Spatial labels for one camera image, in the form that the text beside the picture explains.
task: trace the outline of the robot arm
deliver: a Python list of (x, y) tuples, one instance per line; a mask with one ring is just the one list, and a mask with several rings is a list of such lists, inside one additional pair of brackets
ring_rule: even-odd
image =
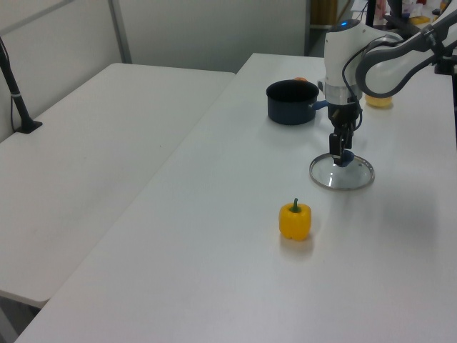
[(398, 93), (420, 69), (449, 55), (457, 46), (457, 1), (432, 25), (406, 41), (358, 20), (345, 21), (326, 35), (323, 92), (328, 102), (330, 155), (346, 166), (353, 133), (360, 126), (362, 92), (385, 98)]
[(356, 69), (356, 82), (370, 96), (398, 93), (420, 69), (452, 53), (457, 46), (457, 1), (433, 24), (394, 46), (368, 47)]

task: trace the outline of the table surface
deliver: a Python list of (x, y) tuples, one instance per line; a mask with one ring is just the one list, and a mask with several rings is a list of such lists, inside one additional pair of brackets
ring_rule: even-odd
[(42, 307), (233, 79), (113, 64), (0, 144), (0, 296)]
[[(323, 59), (254, 54), (19, 337), (25, 342), (453, 342), (457, 156), (451, 78), (427, 67), (390, 109), (363, 104), (354, 192), (314, 184), (326, 110), (281, 126), (269, 84)], [(280, 207), (313, 211), (284, 239)]]

